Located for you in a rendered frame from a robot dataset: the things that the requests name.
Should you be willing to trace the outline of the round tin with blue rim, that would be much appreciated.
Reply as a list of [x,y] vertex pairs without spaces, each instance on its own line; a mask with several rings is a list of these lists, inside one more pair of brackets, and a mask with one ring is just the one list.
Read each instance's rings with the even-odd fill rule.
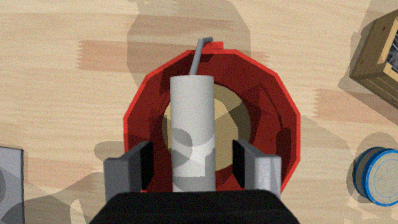
[[372,147],[357,159],[353,169],[356,191],[370,202],[389,207],[398,203],[398,150]]

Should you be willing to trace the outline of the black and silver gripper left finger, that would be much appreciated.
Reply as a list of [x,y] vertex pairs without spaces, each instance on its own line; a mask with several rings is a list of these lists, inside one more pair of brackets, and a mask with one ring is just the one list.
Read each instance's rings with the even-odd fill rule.
[[103,161],[106,203],[116,194],[146,190],[154,176],[153,142],[141,141],[120,157]]

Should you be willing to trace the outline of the wooden crate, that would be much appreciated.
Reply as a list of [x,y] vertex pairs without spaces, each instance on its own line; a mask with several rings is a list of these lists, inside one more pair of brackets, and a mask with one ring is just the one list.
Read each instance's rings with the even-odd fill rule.
[[398,9],[373,21],[350,78],[398,109]]

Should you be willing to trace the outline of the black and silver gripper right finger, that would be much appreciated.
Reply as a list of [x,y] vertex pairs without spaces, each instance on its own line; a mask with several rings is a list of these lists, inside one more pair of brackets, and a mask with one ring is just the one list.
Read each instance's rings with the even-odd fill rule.
[[262,189],[281,200],[281,157],[265,154],[244,139],[232,140],[232,173],[241,188]]

